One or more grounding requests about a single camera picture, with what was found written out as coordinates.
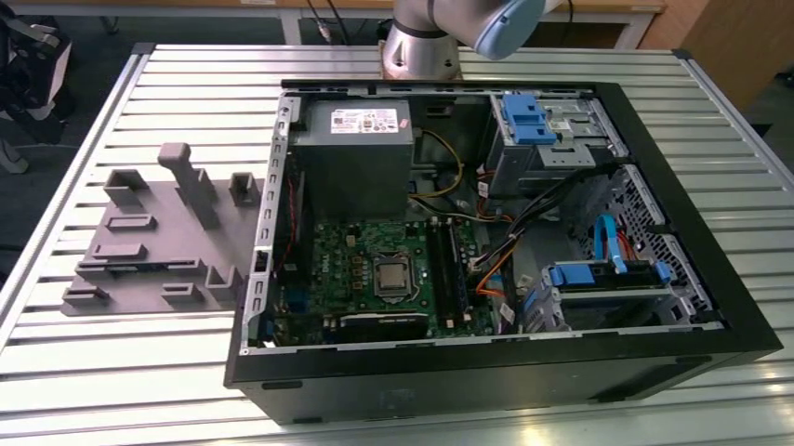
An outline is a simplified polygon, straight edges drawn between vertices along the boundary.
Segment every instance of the green motherboard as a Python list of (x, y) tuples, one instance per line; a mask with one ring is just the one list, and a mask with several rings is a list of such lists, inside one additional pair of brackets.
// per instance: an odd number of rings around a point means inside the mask
[[(311, 314), (346, 312), (410, 310), (430, 316), (428, 338), (491, 335), (492, 321), (488, 305), (472, 307), (470, 320), (452, 326), (439, 323), (435, 317), (435, 297), (432, 293), (431, 261), (427, 252), (426, 222), (410, 223), (319, 223), (314, 231), (311, 265), (311, 286), (308, 307)], [(459, 256), (466, 261), (478, 255), (474, 228), (468, 222), (454, 226)], [(384, 296), (386, 274), (383, 265), (402, 262), (411, 276), (406, 282), (406, 295)], [(298, 344), (323, 343), (316, 325), (291, 332), (307, 334), (294, 339)]]

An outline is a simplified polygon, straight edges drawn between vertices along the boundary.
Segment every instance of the floor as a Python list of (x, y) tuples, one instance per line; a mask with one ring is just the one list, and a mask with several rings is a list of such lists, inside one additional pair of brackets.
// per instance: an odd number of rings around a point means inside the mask
[[(136, 42), (162, 44), (283, 44), (275, 19), (154, 19), (124, 18), (120, 32), (107, 35), (97, 18), (57, 18), (73, 41), (67, 83), (77, 100), (77, 111), (68, 119), (61, 146), (20, 149), (29, 170), (21, 176), (0, 172), (0, 282), (11, 272), (19, 252), (32, 233), (49, 198), (59, 186), (85, 133), (97, 115)], [(351, 20), (354, 45), (378, 42), (376, 20)], [(324, 40), (310, 20), (303, 20), (304, 42)], [(746, 113), (754, 124), (771, 124), (765, 139), (790, 169), (794, 169), (794, 89), (783, 82), (770, 84)], [(0, 120), (0, 135), (15, 145), (33, 141)]]

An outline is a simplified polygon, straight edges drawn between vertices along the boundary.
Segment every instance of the cable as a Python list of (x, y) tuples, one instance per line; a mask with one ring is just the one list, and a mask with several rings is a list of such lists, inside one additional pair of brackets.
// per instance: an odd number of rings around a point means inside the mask
[(418, 197), (411, 197), (411, 200), (414, 200), (415, 203), (419, 204), (419, 206), (422, 206), (426, 211), (428, 211), (434, 214), (438, 214), (439, 216), (455, 216), (455, 217), (463, 218), (466, 220), (479, 221), (480, 223), (492, 223), (494, 222), (494, 220), (486, 220), (484, 218), (479, 218), (476, 216), (470, 216), (468, 214), (460, 214), (458, 212), (444, 212)]
[(626, 256), (629, 257), (629, 260), (637, 260), (638, 257), (637, 253), (634, 252), (634, 246), (631, 246), (631, 242), (629, 241), (629, 238), (623, 232), (618, 232), (618, 239), (621, 240), (623, 248), (626, 249)]
[(350, 34), (347, 33), (347, 27), (344, 26), (343, 18), (339, 17), (339, 11), (336, 10), (336, 6), (334, 5), (332, 0), (327, 0), (327, 5), (331, 7), (331, 11), (334, 12), (334, 17), (336, 18), (336, 22), (339, 23), (339, 27), (343, 30), (343, 44), (350, 46)]
[(514, 335), (519, 330), (519, 325), (515, 321), (515, 313), (519, 307), (519, 292), (516, 290), (516, 280), (514, 277), (514, 270), (512, 270), (512, 256), (508, 256), (502, 264), (502, 268), (499, 269), (502, 273), (502, 286), (504, 289), (504, 304), (514, 310), (514, 320), (508, 321), (510, 326), (506, 331), (507, 335)]
[(589, 177), (610, 174), (619, 164), (602, 164), (593, 169), (579, 170), (562, 181), (559, 181), (550, 189), (547, 189), (535, 199), (526, 205), (514, 222), (507, 228), (507, 234), (503, 242), (496, 249), (490, 253), (483, 254), (475, 261), (474, 266), (483, 265), (494, 256), (496, 256), (514, 243), (526, 232), (526, 226), (530, 222), (542, 216), (546, 212), (553, 210), (562, 200), (566, 198), (569, 192), (574, 189), (579, 181)]
[(571, 33), (571, 27), (574, 26), (574, 0), (569, 0), (569, 23), (566, 23), (565, 31), (562, 32), (562, 38), (559, 39), (559, 46), (563, 46), (566, 40), (569, 40), (569, 34)]
[(287, 243), (287, 250), (284, 251), (284, 256), (282, 257), (275, 272), (279, 272), (284, 267), (284, 262), (287, 261), (287, 257), (292, 250), (292, 244), (295, 243), (295, 187), (291, 178), (287, 178), (287, 184), (290, 185), (290, 243)]
[[(439, 183), (439, 177), (438, 176), (432, 176), (432, 187), (435, 188), (435, 190), (440, 190), (442, 186)], [(450, 198), (448, 195), (444, 195), (442, 197), (439, 197), (440, 199), (444, 200), (444, 202), (450, 205), (451, 207), (451, 212), (459, 212), (460, 208), (458, 207), (458, 204), (455, 204), (455, 201), (452, 200), (452, 198)]]
[(311, 9), (311, 14), (314, 14), (314, 19), (315, 19), (315, 20), (318, 20), (318, 21), (324, 21), (324, 20), (320, 18), (320, 14), (318, 14), (318, 10), (316, 10), (316, 8), (314, 7), (314, 4), (311, 3), (311, 0), (307, 0), (307, 4), (308, 4), (308, 9)]
[(507, 258), (510, 256), (512, 256), (512, 252), (516, 250), (516, 246), (519, 244), (515, 243), (512, 245), (512, 247), (510, 248), (510, 251), (507, 251), (504, 253), (504, 255), (502, 256), (502, 258), (499, 259), (499, 261), (496, 262), (496, 264), (494, 265), (494, 267), (490, 269), (490, 271), (487, 272), (486, 276), (483, 277), (483, 279), (480, 280), (480, 283), (476, 285), (476, 293), (479, 294), (482, 291), (492, 291), (492, 290), (484, 290), (486, 288), (486, 284), (487, 284), (487, 280), (490, 279), (490, 277), (494, 275), (494, 273), (496, 272), (496, 270), (499, 269), (499, 267), (502, 266), (502, 264), (507, 261)]
[(458, 164), (458, 176), (455, 177), (455, 181), (451, 183), (451, 186), (448, 186), (444, 190), (439, 190), (439, 191), (431, 192), (431, 193), (414, 193), (410, 195), (410, 197), (411, 198), (442, 197), (442, 196), (447, 195), (448, 193), (451, 193), (455, 189), (458, 189), (458, 186), (460, 186), (460, 181), (463, 180), (463, 162), (460, 161), (460, 157), (458, 156), (458, 152), (455, 151), (455, 149), (451, 147), (448, 142), (435, 132), (432, 132), (431, 130), (422, 129), (422, 133), (427, 134), (432, 138), (435, 138), (435, 140), (440, 143), (440, 145), (444, 146), (444, 149), (447, 149), (447, 151), (451, 153), (451, 156), (455, 158), (455, 163)]
[(490, 216), (486, 214), (486, 210), (483, 206), (486, 205), (486, 199), (480, 197), (476, 202), (476, 216), (479, 218), (487, 218), (490, 220), (503, 219), (507, 223), (512, 223), (514, 219), (508, 214), (499, 214), (496, 216)]

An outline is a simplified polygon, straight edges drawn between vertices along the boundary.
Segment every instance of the black cable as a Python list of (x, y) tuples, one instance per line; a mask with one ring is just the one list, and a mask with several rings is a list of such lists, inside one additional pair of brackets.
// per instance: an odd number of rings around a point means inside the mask
[(547, 189), (535, 199), (526, 205), (519, 215), (516, 216), (510, 228), (507, 228), (507, 234), (499, 247), (482, 255), (476, 260), (475, 265), (483, 265), (495, 255), (508, 250), (512, 244), (518, 242), (519, 237), (526, 231), (527, 225), (541, 217), (546, 212), (559, 206), (562, 200), (565, 200), (569, 192), (574, 189), (574, 186), (586, 178), (597, 177), (599, 175), (607, 175), (619, 167), (617, 163), (602, 164), (593, 169), (579, 170), (562, 181), (559, 181), (550, 189)]
[(323, 18), (320, 17), (320, 14), (318, 14), (318, 10), (314, 7), (311, 0), (307, 0), (307, 4), (308, 4), (308, 9), (311, 9), (311, 14), (314, 14), (314, 19), (318, 21), (324, 21)]
[[(502, 273), (502, 287), (504, 290), (504, 304), (512, 309), (514, 311), (514, 318), (518, 317), (519, 313), (519, 292), (516, 290), (516, 280), (514, 276), (514, 269), (512, 269), (512, 256), (504, 260), (502, 263), (502, 267), (499, 269)], [(507, 325), (507, 329), (503, 330), (500, 335), (514, 335), (519, 332), (519, 323), (514, 319), (512, 322)]]
[(336, 18), (336, 22), (339, 23), (339, 27), (343, 30), (343, 44), (350, 46), (350, 34), (347, 33), (347, 27), (344, 26), (343, 18), (339, 16), (339, 11), (336, 10), (336, 6), (334, 5), (332, 0), (327, 0), (327, 5), (331, 7), (331, 12), (334, 13), (334, 17)]
[(574, 26), (574, 0), (569, 0), (569, 23), (566, 23), (565, 31), (562, 32), (562, 38), (559, 39), (559, 46), (563, 46), (566, 40), (569, 40), (569, 34), (571, 33), (571, 27)]

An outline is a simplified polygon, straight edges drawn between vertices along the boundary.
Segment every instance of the aluminum slotted table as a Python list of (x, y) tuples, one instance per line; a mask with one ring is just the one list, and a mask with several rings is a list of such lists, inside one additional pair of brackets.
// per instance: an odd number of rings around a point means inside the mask
[(282, 79), (378, 77), (379, 53), (327, 46), (140, 52), (0, 294), (0, 440), (622, 445), (794, 438), (794, 177), (694, 62), (662, 51), (527, 50), (500, 62), (462, 53), (467, 79), (623, 85), (787, 349), (631, 403), (282, 427), (222, 385), (231, 312), (68, 318), (61, 293), (108, 201), (99, 184), (111, 170), (167, 177), (158, 148), (184, 141), (212, 178), (263, 176)]

